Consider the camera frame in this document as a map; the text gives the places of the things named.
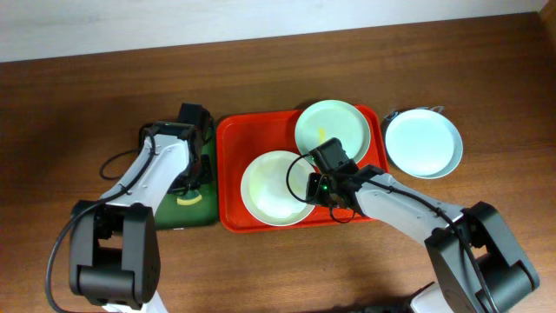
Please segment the yellow green sponge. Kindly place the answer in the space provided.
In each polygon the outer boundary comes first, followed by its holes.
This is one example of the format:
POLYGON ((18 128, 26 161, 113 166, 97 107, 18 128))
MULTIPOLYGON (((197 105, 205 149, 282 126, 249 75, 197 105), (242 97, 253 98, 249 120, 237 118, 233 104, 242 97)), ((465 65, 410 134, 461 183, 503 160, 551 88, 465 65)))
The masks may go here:
POLYGON ((201 194, 184 194, 182 196, 178 196, 176 199, 176 203, 181 206, 191 206, 196 203, 199 203, 202 200, 201 194))

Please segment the white plate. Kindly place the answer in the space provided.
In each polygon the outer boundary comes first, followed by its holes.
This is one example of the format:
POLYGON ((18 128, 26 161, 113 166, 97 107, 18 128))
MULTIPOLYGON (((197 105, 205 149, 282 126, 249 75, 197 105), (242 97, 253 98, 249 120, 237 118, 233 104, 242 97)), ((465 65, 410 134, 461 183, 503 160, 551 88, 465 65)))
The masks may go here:
POLYGON ((285 227, 306 219, 314 205, 304 203, 314 167, 299 155, 275 150, 258 156, 245 169, 241 197, 248 213, 267 225, 285 227))

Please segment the light blue plate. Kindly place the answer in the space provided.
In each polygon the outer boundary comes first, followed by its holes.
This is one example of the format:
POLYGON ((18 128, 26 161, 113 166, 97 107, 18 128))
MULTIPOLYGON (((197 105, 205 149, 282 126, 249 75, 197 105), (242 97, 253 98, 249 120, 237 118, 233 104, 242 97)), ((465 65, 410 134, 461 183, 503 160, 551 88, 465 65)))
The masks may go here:
POLYGON ((389 160, 421 179, 452 173, 461 162, 463 140, 455 125, 429 108, 395 111, 381 125, 389 160))

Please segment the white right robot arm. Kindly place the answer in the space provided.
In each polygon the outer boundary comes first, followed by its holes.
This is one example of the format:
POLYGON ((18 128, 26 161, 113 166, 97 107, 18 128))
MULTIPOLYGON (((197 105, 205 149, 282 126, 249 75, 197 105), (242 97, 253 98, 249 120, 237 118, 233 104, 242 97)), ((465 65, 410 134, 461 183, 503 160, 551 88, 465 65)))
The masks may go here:
POLYGON ((311 174, 307 198, 382 221, 426 248, 436 280, 411 297, 408 312, 507 312, 539 287, 536 269, 488 203, 443 203, 371 165, 311 174))

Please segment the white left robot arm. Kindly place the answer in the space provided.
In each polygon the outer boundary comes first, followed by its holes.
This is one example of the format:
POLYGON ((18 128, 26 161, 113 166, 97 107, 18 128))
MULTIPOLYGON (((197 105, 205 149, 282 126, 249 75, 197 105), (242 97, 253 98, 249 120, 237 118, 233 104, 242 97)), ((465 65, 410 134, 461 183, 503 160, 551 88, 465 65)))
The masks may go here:
POLYGON ((72 211, 69 286, 104 312, 164 312, 157 292, 161 260, 155 215, 171 192, 201 183, 203 146, 214 123, 156 122, 146 128, 137 159, 95 201, 72 211))

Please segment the dark green tray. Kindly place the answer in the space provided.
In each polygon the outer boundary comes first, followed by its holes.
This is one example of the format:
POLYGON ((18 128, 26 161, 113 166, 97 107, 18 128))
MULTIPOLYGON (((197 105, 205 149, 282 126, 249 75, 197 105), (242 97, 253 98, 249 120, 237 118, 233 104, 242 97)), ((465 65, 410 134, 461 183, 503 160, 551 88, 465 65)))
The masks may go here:
POLYGON ((155 139, 156 152, 145 177, 138 183, 137 202, 153 210, 159 230, 206 226, 217 220, 217 187, 214 124, 206 130, 186 123, 156 122, 144 126, 155 139), (201 155, 209 155, 213 181, 199 190, 186 194, 201 194, 202 200, 191 206, 176 203, 179 195, 169 194, 169 187, 186 168, 201 155))

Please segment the red plastic tray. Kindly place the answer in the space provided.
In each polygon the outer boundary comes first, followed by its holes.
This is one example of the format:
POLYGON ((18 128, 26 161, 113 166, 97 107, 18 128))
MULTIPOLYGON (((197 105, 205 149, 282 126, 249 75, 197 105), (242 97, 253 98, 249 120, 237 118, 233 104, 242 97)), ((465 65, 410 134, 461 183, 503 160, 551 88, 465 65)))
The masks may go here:
MULTIPOLYGON (((355 105, 355 108, 367 120, 371 133, 371 143, 358 166, 362 168, 372 164, 389 172, 377 115, 365 105, 355 105)), ((240 114, 226 117, 219 123, 215 135, 218 208, 220 221, 228 230, 254 233, 335 224, 328 209, 317 206, 299 223, 275 227, 254 218, 242 201, 242 175, 253 160, 274 150, 299 154, 295 143, 295 124, 301 113, 302 110, 282 110, 240 114)))

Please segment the light green plate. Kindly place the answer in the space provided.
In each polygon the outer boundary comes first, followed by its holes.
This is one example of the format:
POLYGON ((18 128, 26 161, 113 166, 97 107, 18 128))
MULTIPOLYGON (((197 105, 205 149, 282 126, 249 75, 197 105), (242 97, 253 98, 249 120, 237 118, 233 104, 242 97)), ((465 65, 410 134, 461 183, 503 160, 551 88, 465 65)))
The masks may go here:
POLYGON ((323 100, 301 113, 295 125, 295 143, 302 155, 333 137, 356 162, 364 158, 372 141, 367 119, 350 103, 323 100))

